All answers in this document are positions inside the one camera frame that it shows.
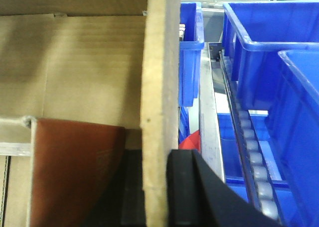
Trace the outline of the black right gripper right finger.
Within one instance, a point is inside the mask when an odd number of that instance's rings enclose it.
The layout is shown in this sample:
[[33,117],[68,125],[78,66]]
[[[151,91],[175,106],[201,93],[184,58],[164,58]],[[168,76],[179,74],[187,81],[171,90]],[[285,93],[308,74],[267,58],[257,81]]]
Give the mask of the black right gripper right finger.
[[245,173],[244,201],[209,167],[197,150],[174,149],[167,159],[168,225],[170,227],[284,227],[276,195],[257,194]]

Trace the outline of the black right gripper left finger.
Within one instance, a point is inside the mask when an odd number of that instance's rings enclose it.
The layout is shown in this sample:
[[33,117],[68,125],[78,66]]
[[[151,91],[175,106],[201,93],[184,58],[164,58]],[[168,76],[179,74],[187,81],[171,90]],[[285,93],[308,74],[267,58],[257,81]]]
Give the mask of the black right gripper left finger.
[[146,226],[141,150],[125,150],[116,174],[81,226]]

